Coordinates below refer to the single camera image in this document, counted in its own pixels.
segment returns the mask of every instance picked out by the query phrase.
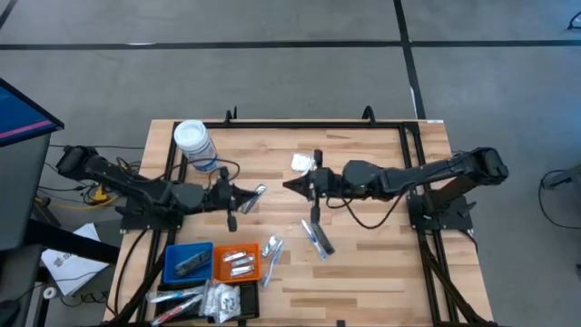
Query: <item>paper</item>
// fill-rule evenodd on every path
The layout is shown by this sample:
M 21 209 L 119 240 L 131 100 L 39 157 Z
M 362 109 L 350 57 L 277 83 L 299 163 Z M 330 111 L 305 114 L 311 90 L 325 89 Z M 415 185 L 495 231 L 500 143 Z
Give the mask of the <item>paper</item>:
M 95 241 L 101 241 L 99 239 L 99 235 L 97 235 L 97 230 L 94 228 L 94 224 L 92 223 L 87 223 L 83 227 L 74 231 L 74 233 L 79 236 L 93 239 Z M 55 250 L 44 251 L 42 259 L 44 265 L 46 265 L 46 268 L 48 268 L 48 271 L 56 281 L 62 279 L 73 279 L 89 273 L 85 277 L 79 278 L 78 280 L 56 282 L 64 295 L 69 295 L 75 292 L 81 288 L 81 286 L 89 282 L 89 280 L 91 280 L 91 278 L 93 278 L 98 272 L 109 265 L 109 263 L 100 263 L 97 261 L 80 258 L 74 254 L 62 253 Z

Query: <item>computer monitor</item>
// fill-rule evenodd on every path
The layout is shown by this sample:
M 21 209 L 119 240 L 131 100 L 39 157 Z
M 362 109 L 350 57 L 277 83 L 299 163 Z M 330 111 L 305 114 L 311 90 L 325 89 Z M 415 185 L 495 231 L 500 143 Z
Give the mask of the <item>computer monitor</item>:
M 63 128 L 63 122 L 0 78 L 0 147 Z

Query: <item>wooden tabletop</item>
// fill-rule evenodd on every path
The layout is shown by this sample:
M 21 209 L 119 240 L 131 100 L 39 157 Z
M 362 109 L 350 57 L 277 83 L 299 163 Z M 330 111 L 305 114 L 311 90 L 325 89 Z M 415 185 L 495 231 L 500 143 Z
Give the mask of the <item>wooden tabletop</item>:
M 143 154 L 142 175 L 154 177 L 163 173 L 173 123 L 174 120 L 152 121 Z M 449 158 L 444 124 L 419 121 L 419 127 L 427 161 Z M 300 225 L 301 219 L 309 218 L 310 205 L 303 197 L 282 187 L 282 182 L 298 177 L 291 170 L 292 155 L 312 154 L 317 148 L 324 153 L 324 165 L 336 173 L 352 159 L 384 167 L 404 167 L 397 130 L 211 129 L 210 133 L 219 156 L 240 164 L 237 186 L 254 189 L 264 183 L 268 190 L 251 213 L 236 214 L 238 232 L 228 232 L 224 212 L 196 214 L 185 218 L 176 243 L 263 245 L 272 234 L 284 239 L 284 252 L 274 268 L 271 284 L 268 289 L 260 290 L 261 317 L 250 320 L 249 325 L 335 325 L 337 320 L 345 320 L 349 326 L 431 324 L 418 239 L 409 227 L 404 201 L 384 225 L 372 231 L 359 227 L 347 210 L 331 210 L 321 204 L 320 223 L 336 249 L 322 262 Z M 413 146 L 410 151 L 412 161 L 417 164 Z M 189 167 L 186 182 L 207 183 L 207 176 Z M 366 224 L 378 222 L 390 206 L 391 203 L 372 200 L 352 204 Z M 138 234 L 130 232 L 123 238 L 109 296 L 112 306 L 120 267 Z M 120 291 L 121 307 L 142 282 L 151 234 L 148 232 L 141 239 L 128 262 Z M 459 232 L 442 234 L 454 284 L 482 317 L 491 320 L 474 244 Z M 263 261 L 264 272 L 269 264 L 268 260 Z M 446 319 L 443 292 L 438 282 L 437 286 L 441 315 Z M 153 318 L 153 312 L 150 305 L 148 320 Z M 106 312 L 104 318 L 112 317 Z

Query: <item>orange tray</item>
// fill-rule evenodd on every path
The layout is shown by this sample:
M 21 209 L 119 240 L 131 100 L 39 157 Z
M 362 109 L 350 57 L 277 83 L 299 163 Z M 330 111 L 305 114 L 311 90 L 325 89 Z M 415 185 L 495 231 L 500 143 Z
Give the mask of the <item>orange tray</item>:
M 225 263 L 223 256 L 226 253 L 245 251 L 246 255 L 254 254 L 254 271 L 240 278 L 231 277 L 231 262 Z M 219 282 L 248 282 L 258 281 L 261 278 L 261 251 L 257 243 L 214 246 L 214 281 Z

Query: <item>concrete floor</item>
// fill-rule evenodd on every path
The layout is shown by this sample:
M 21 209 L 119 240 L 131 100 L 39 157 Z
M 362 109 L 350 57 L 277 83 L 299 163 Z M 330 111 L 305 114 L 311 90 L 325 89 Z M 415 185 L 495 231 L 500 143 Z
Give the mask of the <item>concrete floor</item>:
M 0 0 L 0 11 L 8 0 Z M 581 39 L 566 31 L 575 1 L 403 1 L 412 41 Z M 398 40 L 384 0 L 18 0 L 1 44 L 268 40 Z M 482 272 L 498 322 L 574 326 L 581 320 L 581 232 L 549 224 L 538 180 L 581 163 L 580 47 L 414 48 L 429 119 L 444 119 L 453 149 L 496 147 L 511 175 L 469 198 Z M 0 51 L 0 75 L 61 118 L 55 144 L 141 146 L 154 118 L 414 118 L 400 48 Z M 102 150 L 139 160 L 141 151 Z M 55 163 L 58 150 L 47 161 Z M 43 185 L 71 182 L 46 170 Z M 545 196 L 561 223 L 581 225 L 569 187 Z M 67 228 L 113 224 L 106 210 L 54 210 Z M 108 290 L 104 274 L 90 290 Z M 52 301 L 47 326 L 97 324 L 104 307 Z

